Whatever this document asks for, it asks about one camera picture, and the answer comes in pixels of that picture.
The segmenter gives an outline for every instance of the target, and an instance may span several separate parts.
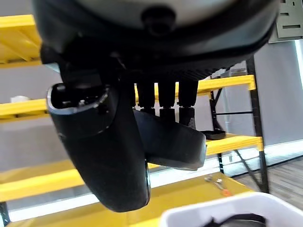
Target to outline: white plastic bin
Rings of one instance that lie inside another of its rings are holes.
[[[200,227],[212,217],[221,222],[230,216],[248,213],[265,217],[267,227],[303,227],[303,211],[273,195],[260,192],[168,210],[161,217],[160,227]]]

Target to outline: black metal frame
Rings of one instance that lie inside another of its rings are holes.
[[[9,211],[6,202],[0,202],[0,214],[2,217],[3,225],[7,226],[10,223]]]
[[[256,70],[255,70],[255,62],[254,57],[252,56],[250,59],[246,61],[247,65],[247,72],[255,77],[255,84],[256,89],[250,91],[250,100],[252,111],[245,111],[245,112],[233,112],[233,113],[216,113],[216,104],[220,97],[222,88],[218,90],[216,97],[214,97],[214,92],[211,92],[211,97],[209,100],[211,115],[213,120],[213,128],[214,130],[222,130],[221,126],[218,123],[217,116],[218,115],[232,115],[232,114],[252,114],[254,120],[254,127],[255,127],[255,134],[256,136],[263,138],[263,130],[262,130],[262,122],[261,122],[261,113],[260,113],[260,105],[259,105],[259,98],[258,98],[258,87],[257,87],[257,78],[256,78]],[[242,158],[241,154],[238,150],[235,150],[237,155],[240,157],[241,162],[245,165],[248,174],[251,176],[253,181],[257,184],[261,192],[269,193],[269,184],[268,184],[268,175],[267,175],[267,164],[264,151],[259,151],[259,159],[260,159],[260,173],[261,173],[261,182],[257,180],[253,171],[250,169],[249,165],[246,161]],[[222,154],[218,154],[218,161],[220,172],[224,173],[223,169],[223,162],[222,162]]]

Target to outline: wooden floor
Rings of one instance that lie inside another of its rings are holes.
[[[303,158],[269,168],[270,192],[303,210]],[[235,180],[258,191],[249,175]]]

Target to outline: yellow shelf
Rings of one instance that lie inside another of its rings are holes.
[[[201,80],[198,86],[198,96],[207,95],[210,91],[223,87],[236,85],[248,85],[248,90],[254,90],[255,80],[253,75],[231,78]],[[158,99],[158,85],[155,84],[155,95]],[[178,83],[176,84],[176,97],[178,97]],[[39,117],[47,117],[45,99],[30,100],[19,103],[0,104],[0,123],[30,120]]]
[[[233,195],[252,191],[221,173],[213,176],[215,179],[223,179],[224,186]],[[197,177],[153,188],[150,203],[140,210],[113,213],[100,203],[95,203],[29,220],[12,222],[8,227],[99,227],[101,223],[102,227],[156,227],[159,226],[161,214],[168,209],[220,198],[222,195],[215,185],[205,182],[204,177]]]
[[[40,46],[32,15],[0,17],[0,69],[41,64]]]
[[[159,166],[149,163],[148,167],[153,169]],[[21,199],[81,185],[84,185],[84,181],[70,160],[13,169],[0,174],[0,201]]]
[[[207,141],[206,155],[228,152],[244,147],[263,150],[261,137],[228,134],[223,140]],[[149,164],[149,168],[158,165]],[[71,161],[66,160],[43,166],[14,169],[0,174],[0,201],[39,195],[66,188],[84,185]]]

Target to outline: wrench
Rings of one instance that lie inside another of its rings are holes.
[[[219,178],[216,181],[214,181],[213,176],[211,176],[211,175],[206,176],[204,179],[205,179],[206,182],[214,183],[220,189],[221,194],[223,196],[225,196],[225,197],[232,196],[231,192],[228,189],[225,189],[223,187],[223,180],[222,179]]]

